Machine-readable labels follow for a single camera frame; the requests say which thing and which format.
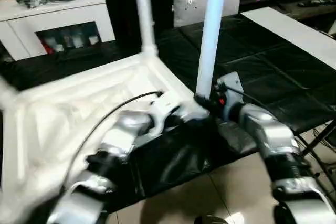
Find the black fabric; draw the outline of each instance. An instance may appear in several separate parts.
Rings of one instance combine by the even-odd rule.
[[[237,71],[244,91],[268,105],[271,112],[296,133],[335,118],[335,107],[331,106],[336,103],[334,88],[323,88],[335,80],[334,69],[242,15],[222,20],[214,79]],[[202,28],[202,23],[180,28],[198,51]],[[191,57],[189,55],[188,62],[197,65],[198,56],[193,60]],[[168,61],[166,64],[174,73],[183,76],[191,73],[187,69],[182,73]],[[197,79],[195,72],[189,76],[190,80]],[[195,85],[188,87],[194,90]]]
[[[161,60],[193,91],[201,39],[202,24],[195,24],[164,31],[157,34],[156,40]],[[120,48],[112,41],[3,64],[0,74],[24,90],[130,56],[138,50]],[[222,19],[214,79],[232,71],[239,73],[246,93],[264,102],[296,133],[335,118],[336,72],[242,15]],[[120,172],[122,183],[111,196],[111,211],[255,151],[254,145],[245,139],[249,148],[235,146],[241,153],[227,145],[225,139],[236,136],[236,131],[236,127],[233,130],[227,127],[220,136],[210,119],[192,121],[136,150]]]

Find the robotic manipulator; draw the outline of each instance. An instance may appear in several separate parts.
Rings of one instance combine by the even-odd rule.
[[[195,100],[222,121],[236,122],[256,142],[271,179],[272,195],[279,203],[274,207],[275,223],[335,224],[336,214],[300,156],[291,129],[266,109],[243,102],[239,94],[243,88],[236,72],[219,78],[215,88],[218,100],[198,96]],[[178,108],[179,104],[165,93],[147,112],[122,111],[97,152],[87,158],[87,169],[67,186],[47,223],[104,223],[109,214],[107,195],[118,190],[113,172],[127,161],[135,141],[141,139],[145,143],[161,134],[166,119],[178,114]],[[123,143],[116,144],[117,138]]]

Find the black mat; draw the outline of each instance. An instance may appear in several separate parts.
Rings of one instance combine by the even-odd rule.
[[[195,90],[202,24],[168,30],[157,38],[159,56],[191,90]],[[0,73],[24,90],[136,53],[114,42],[89,49],[30,58],[0,66]],[[237,71],[245,92],[267,104],[297,133],[335,117],[336,71],[244,16],[225,17],[218,41],[214,79]],[[117,175],[119,190],[111,210],[186,182],[255,150],[234,153],[210,121],[190,122],[133,153]],[[40,223],[32,217],[30,223]]]

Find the beige floor tile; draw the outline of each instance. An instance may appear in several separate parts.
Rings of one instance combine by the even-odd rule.
[[[119,224],[192,224],[199,215],[228,217],[208,175],[118,211]]]
[[[318,177],[318,180],[321,182],[321,184],[326,188],[327,192],[334,191],[334,188],[330,181],[328,180],[327,176],[325,173],[321,173],[321,175]]]
[[[109,218],[106,221],[106,224],[118,224],[117,213],[114,212],[110,214]]]
[[[317,130],[319,132],[321,132],[323,129],[325,128],[324,125],[317,127]],[[315,136],[313,134],[313,130],[309,130],[307,132],[304,132],[301,134],[301,136],[308,142],[311,143],[311,141],[313,141],[315,139]],[[333,163],[336,162],[336,153],[333,152],[332,150],[328,149],[327,147],[325,147],[322,144],[318,144],[315,148],[314,151],[316,152],[316,154],[320,157],[320,159],[325,162],[325,163]],[[321,168],[320,166],[317,164],[316,160],[310,156],[307,155],[306,159],[310,162],[311,166],[312,166],[312,170],[314,172],[320,172]]]
[[[235,224],[272,224],[276,201],[270,179],[259,157],[253,154],[210,173]]]

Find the power cord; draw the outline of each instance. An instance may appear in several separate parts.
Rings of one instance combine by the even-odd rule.
[[[76,153],[73,155],[72,159],[71,159],[71,162],[70,162],[70,165],[68,167],[68,170],[67,170],[67,173],[64,177],[64,180],[63,180],[63,183],[62,183],[62,186],[61,186],[61,192],[64,191],[65,189],[65,185],[69,179],[69,175],[70,175],[70,172],[72,170],[72,167],[74,165],[74,162],[76,160],[76,158],[78,157],[80,151],[83,149],[83,147],[85,146],[86,142],[88,141],[88,139],[90,139],[90,136],[95,132],[95,130],[106,120],[106,118],[108,118],[110,115],[112,115],[115,111],[117,111],[118,109],[120,109],[121,107],[125,106],[126,104],[130,103],[130,102],[133,102],[137,99],[140,99],[142,97],[146,97],[148,95],[152,95],[152,94],[156,94],[158,97],[160,97],[163,92],[161,91],[153,91],[153,92],[148,92],[148,93],[144,93],[144,94],[141,94],[141,95],[137,95],[136,97],[133,97],[131,99],[128,99],[127,101],[123,102],[123,103],[120,103],[118,106],[116,106],[114,109],[112,109],[109,113],[107,113],[105,116],[103,116],[99,122],[92,128],[92,130],[90,131],[90,133],[84,138],[83,142],[80,144],[80,146],[78,147]]]
[[[249,94],[246,94],[246,93],[244,93],[244,92],[242,92],[242,91],[239,91],[239,90],[237,90],[237,89],[235,89],[235,88],[229,87],[229,86],[225,85],[224,83],[221,83],[221,84],[219,85],[219,88],[222,88],[222,89],[224,89],[224,90],[226,90],[226,89],[230,89],[230,90],[232,90],[233,92],[235,92],[235,93],[237,93],[237,94],[241,94],[242,96],[244,96],[244,97],[246,97],[246,98],[252,100],[256,105],[259,105],[259,106],[263,107],[264,109],[269,110],[269,109],[267,108],[267,106],[266,106],[264,103],[262,103],[261,101],[259,101],[259,100],[256,99],[256,98],[252,97],[252,96],[249,95]]]

